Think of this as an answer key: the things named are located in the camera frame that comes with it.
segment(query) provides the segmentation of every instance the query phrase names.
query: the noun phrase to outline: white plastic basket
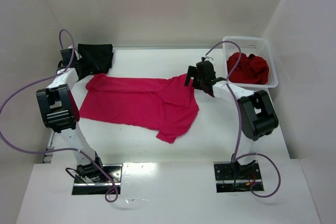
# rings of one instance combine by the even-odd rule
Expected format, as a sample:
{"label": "white plastic basket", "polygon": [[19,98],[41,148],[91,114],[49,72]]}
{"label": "white plastic basket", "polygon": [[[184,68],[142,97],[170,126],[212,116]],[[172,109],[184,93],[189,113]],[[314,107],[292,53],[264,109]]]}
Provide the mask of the white plastic basket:
{"label": "white plastic basket", "polygon": [[[242,37],[242,36],[226,36],[224,40],[230,40],[238,44],[241,48],[242,53],[249,56],[249,54],[254,54],[260,56],[266,60],[269,67],[268,72],[268,82],[265,85],[262,84],[246,84],[246,83],[235,83],[235,85],[240,87],[250,87],[250,88],[275,88],[278,85],[277,72],[275,70],[273,57],[269,49],[268,41],[265,39],[255,38],[255,37]],[[223,53],[226,61],[228,58],[238,52],[238,48],[231,43],[223,44]],[[225,64],[225,75],[227,76],[227,64]]]}

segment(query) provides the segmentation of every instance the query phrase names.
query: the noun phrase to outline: folded clothing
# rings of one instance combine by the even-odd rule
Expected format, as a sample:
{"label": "folded clothing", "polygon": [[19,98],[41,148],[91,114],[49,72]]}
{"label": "folded clothing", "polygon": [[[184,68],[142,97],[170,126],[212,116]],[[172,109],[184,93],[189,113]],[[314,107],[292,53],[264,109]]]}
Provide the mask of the folded clothing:
{"label": "folded clothing", "polygon": [[95,75],[80,116],[92,120],[159,130],[157,138],[174,143],[198,113],[194,88],[184,86],[186,74],[171,79],[115,78]]}
{"label": "folded clothing", "polygon": [[[238,66],[230,76],[230,81],[247,84],[266,84],[268,82],[269,67],[266,61],[259,56],[241,54]],[[227,69],[230,72],[236,64],[239,53],[236,52],[227,60]]]}

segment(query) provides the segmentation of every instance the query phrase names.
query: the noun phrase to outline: purple hose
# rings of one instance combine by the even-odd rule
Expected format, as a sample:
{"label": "purple hose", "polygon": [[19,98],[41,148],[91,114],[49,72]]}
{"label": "purple hose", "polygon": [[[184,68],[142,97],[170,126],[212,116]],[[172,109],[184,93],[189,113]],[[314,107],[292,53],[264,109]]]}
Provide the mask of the purple hose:
{"label": "purple hose", "polygon": [[[5,105],[7,104],[7,102],[13,97],[15,96],[16,94],[20,93],[21,91],[23,91],[24,89],[32,86],[32,85],[35,85],[37,83],[40,83],[40,82],[43,82],[43,81],[46,81],[46,80],[49,80],[49,79],[53,79],[57,76],[60,76],[61,74],[63,74],[64,72],[66,72],[69,67],[71,66],[71,63],[72,63],[72,60],[74,58],[74,55],[75,55],[75,41],[74,41],[74,38],[72,37],[71,33],[66,30],[66,29],[62,29],[60,32],[59,32],[59,42],[60,42],[60,45],[61,45],[61,48],[63,49],[63,45],[62,45],[62,39],[61,39],[61,36],[62,36],[62,33],[63,32],[66,32],[69,36],[70,36],[70,39],[71,39],[71,44],[72,44],[72,52],[71,52],[71,59],[70,59],[70,62],[69,64],[66,66],[65,70],[61,73],[58,73],[54,76],[50,76],[50,77],[46,77],[46,78],[43,78],[41,80],[38,80],[38,81],[34,81],[30,84],[27,84],[25,85],[24,87],[18,89],[17,91],[15,91],[13,94],[11,94],[0,106],[0,115],[2,113],[2,110],[4,109]],[[112,185],[113,185],[113,188],[109,189],[106,193],[105,193],[105,200],[107,202],[115,202],[117,199],[118,199],[118,189],[114,183],[114,180],[113,178],[108,175],[102,168],[100,168],[100,166],[98,164],[95,163],[95,161],[90,158],[86,153],[82,152],[81,150],[78,150],[78,149],[75,149],[75,148],[61,148],[61,149],[56,149],[56,150],[48,150],[48,151],[44,151],[44,152],[35,152],[35,151],[28,151],[28,150],[24,150],[24,149],[21,149],[19,147],[16,147],[15,145],[13,145],[11,142],[9,142],[2,134],[1,130],[0,130],[0,138],[5,142],[5,144],[7,144],[9,147],[13,148],[14,150],[16,151],[19,151],[19,152],[22,152],[22,153],[27,153],[27,154],[46,154],[46,153],[53,153],[53,152],[61,152],[61,151],[75,151],[75,152],[79,152],[81,153],[83,156],[85,156],[99,171],[101,171],[101,173],[103,173],[105,175],[105,177],[112,182]],[[113,200],[109,200],[108,199],[108,195],[110,194],[110,192],[112,191],[115,191],[115,198]]]}
{"label": "purple hose", "polygon": [[235,46],[238,48],[238,51],[239,51],[239,57],[238,57],[238,60],[237,60],[237,62],[234,64],[233,68],[231,69],[231,71],[228,73],[228,75],[227,75],[227,77],[226,77],[226,86],[227,86],[227,88],[229,89],[229,91],[230,91],[230,93],[231,93],[231,95],[232,95],[232,97],[233,97],[233,99],[234,99],[234,101],[235,101],[235,104],[236,104],[236,107],[237,107],[237,111],[238,111],[238,121],[239,121],[237,142],[236,142],[235,151],[234,151],[234,153],[233,153],[233,155],[232,155],[232,157],[231,157],[231,162],[234,163],[234,162],[236,162],[237,160],[239,160],[239,159],[241,159],[241,158],[243,158],[243,157],[246,157],[246,156],[255,156],[255,155],[264,157],[264,158],[266,158],[268,161],[270,161],[271,164],[274,166],[274,168],[275,168],[277,174],[278,174],[278,178],[279,178],[279,180],[278,180],[277,188],[276,188],[273,192],[271,192],[270,194],[268,194],[268,195],[259,195],[259,194],[256,194],[256,193],[253,191],[253,187],[254,187],[255,185],[257,185],[257,184],[260,184],[259,182],[258,182],[258,183],[254,183],[254,184],[252,184],[251,187],[250,187],[251,193],[252,193],[253,195],[255,195],[255,196],[259,197],[259,198],[268,198],[268,197],[271,197],[271,196],[273,196],[274,194],[276,194],[277,191],[278,191],[279,188],[280,188],[280,185],[281,185],[281,175],[280,175],[280,171],[279,171],[278,167],[276,166],[276,164],[275,164],[275,163],[274,163],[268,156],[266,156],[266,155],[264,155],[264,154],[261,154],[261,153],[248,153],[248,154],[244,154],[244,155],[242,155],[242,156],[237,157],[237,153],[238,153],[238,149],[239,149],[239,145],[240,145],[240,138],[242,137],[242,117],[241,117],[241,111],[240,111],[240,107],[239,107],[239,104],[238,104],[238,100],[237,100],[237,98],[236,98],[236,96],[235,96],[233,90],[231,89],[231,87],[230,87],[230,85],[229,85],[229,78],[230,78],[231,74],[233,73],[233,71],[235,70],[235,68],[238,66],[238,63],[239,63],[240,58],[241,58],[241,56],[242,56],[241,49],[240,49],[240,47],[239,47],[235,42],[233,42],[233,41],[229,41],[229,40],[224,40],[224,41],[221,41],[221,42],[217,43],[216,45],[214,45],[214,46],[213,46],[213,47],[212,47],[212,48],[205,54],[205,56],[207,56],[208,54],[210,54],[210,52],[211,52],[212,50],[214,50],[217,46],[219,46],[220,44],[223,44],[223,43],[231,43],[231,44],[235,45]]}

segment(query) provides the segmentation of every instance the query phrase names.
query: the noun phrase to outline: purple cable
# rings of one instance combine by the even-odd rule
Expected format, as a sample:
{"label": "purple cable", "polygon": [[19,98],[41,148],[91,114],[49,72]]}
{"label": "purple cable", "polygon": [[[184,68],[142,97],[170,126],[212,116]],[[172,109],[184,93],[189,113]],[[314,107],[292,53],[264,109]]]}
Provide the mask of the purple cable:
{"label": "purple cable", "polygon": [[241,158],[243,158],[243,157],[246,157],[246,156],[255,156],[255,155],[264,157],[264,158],[266,158],[268,161],[270,161],[271,164],[274,166],[274,168],[275,168],[277,174],[278,174],[278,178],[279,178],[279,180],[278,180],[278,186],[277,186],[277,188],[276,188],[273,192],[271,192],[270,194],[268,194],[268,195],[259,195],[259,194],[256,194],[256,193],[253,191],[253,187],[254,187],[255,185],[257,185],[257,184],[260,184],[259,182],[258,182],[258,183],[253,183],[253,184],[251,185],[251,187],[250,187],[251,193],[252,193],[253,195],[255,195],[255,196],[259,197],[259,198],[268,198],[268,197],[271,197],[271,196],[273,196],[274,194],[276,194],[277,191],[278,191],[279,188],[280,188],[280,185],[281,185],[281,175],[280,175],[280,171],[279,171],[278,167],[276,166],[276,164],[275,164],[275,163],[274,163],[268,156],[266,156],[266,155],[264,155],[264,154],[261,154],[261,153],[248,153],[248,154],[244,154],[244,155],[242,155],[242,156],[237,157],[237,153],[238,153],[238,149],[239,149],[239,145],[240,145],[240,138],[242,137],[242,117],[241,117],[241,111],[240,111],[240,107],[239,107],[239,104],[238,104],[238,100],[237,100],[237,98],[236,98],[236,96],[235,96],[233,90],[231,89],[231,87],[230,87],[230,85],[229,85],[229,78],[230,78],[231,74],[233,73],[233,71],[234,71],[234,70],[236,69],[236,67],[238,66],[238,63],[239,63],[240,58],[241,58],[241,56],[242,56],[241,49],[240,49],[240,47],[239,47],[236,43],[234,43],[233,41],[224,40],[224,41],[221,41],[221,42],[217,43],[216,45],[214,45],[214,46],[213,46],[213,47],[212,47],[212,48],[205,54],[205,56],[208,56],[208,54],[210,54],[210,52],[211,52],[212,50],[214,50],[217,46],[219,46],[220,44],[223,44],[223,43],[231,43],[231,44],[235,45],[235,46],[238,48],[238,51],[239,51],[239,57],[238,57],[238,60],[237,60],[237,62],[234,64],[233,68],[231,69],[231,71],[228,73],[228,75],[227,75],[227,77],[226,77],[226,86],[227,86],[227,88],[229,89],[229,91],[230,91],[230,93],[231,93],[231,95],[232,95],[232,97],[233,97],[233,99],[234,99],[234,101],[235,101],[235,104],[236,104],[236,107],[237,107],[237,111],[238,111],[238,120],[239,120],[237,142],[236,142],[235,151],[234,151],[234,153],[233,153],[233,155],[232,155],[232,157],[231,157],[231,162],[234,163],[234,162],[236,162],[237,160],[239,160],[239,159],[241,159]]}
{"label": "purple cable", "polygon": [[[50,76],[50,77],[46,77],[46,78],[43,78],[41,80],[38,80],[38,81],[34,81],[30,84],[27,84],[25,85],[24,87],[18,89],[17,91],[15,91],[13,94],[11,94],[0,106],[0,115],[5,107],[5,105],[7,104],[7,102],[13,97],[15,96],[16,94],[20,93],[21,91],[25,90],[26,88],[32,86],[32,85],[35,85],[37,83],[40,83],[40,82],[43,82],[43,81],[46,81],[46,80],[49,80],[49,79],[53,79],[57,76],[60,76],[61,74],[63,74],[64,72],[66,72],[69,67],[71,66],[71,63],[72,63],[72,60],[74,58],[74,55],[75,55],[75,41],[74,41],[74,38],[72,37],[71,33],[66,30],[66,29],[62,29],[60,32],[59,32],[59,42],[60,42],[60,45],[61,45],[61,48],[63,49],[63,45],[62,45],[62,39],[61,39],[61,36],[62,36],[62,33],[63,32],[66,32],[69,36],[70,36],[70,39],[71,39],[71,44],[72,44],[72,52],[71,52],[71,59],[70,59],[70,62],[69,64],[66,66],[65,70],[61,73],[58,73],[54,76]],[[61,151],[75,151],[75,152],[79,152],[81,153],[83,156],[85,156],[99,171],[101,171],[101,173],[104,174],[104,176],[112,182],[112,185],[113,187],[111,189],[109,189],[106,193],[105,193],[105,200],[107,202],[115,202],[117,199],[118,199],[118,189],[114,183],[114,180],[113,178],[108,175],[102,168],[100,168],[100,166],[98,164],[96,164],[96,162],[90,157],[88,156],[86,153],[82,152],[81,150],[78,150],[78,149],[75,149],[75,148],[61,148],[61,149],[56,149],[56,150],[48,150],[48,151],[44,151],[44,152],[35,152],[35,151],[28,151],[28,150],[24,150],[24,149],[21,149],[15,145],[13,145],[11,142],[9,142],[5,136],[2,134],[1,130],[0,130],[0,138],[5,142],[5,144],[7,144],[9,147],[13,148],[14,150],[16,151],[19,151],[19,152],[22,152],[22,153],[27,153],[27,154],[46,154],[46,153],[53,153],[53,152],[61,152]],[[108,199],[108,195],[112,192],[112,191],[115,191],[115,198],[113,200],[109,200]]]}

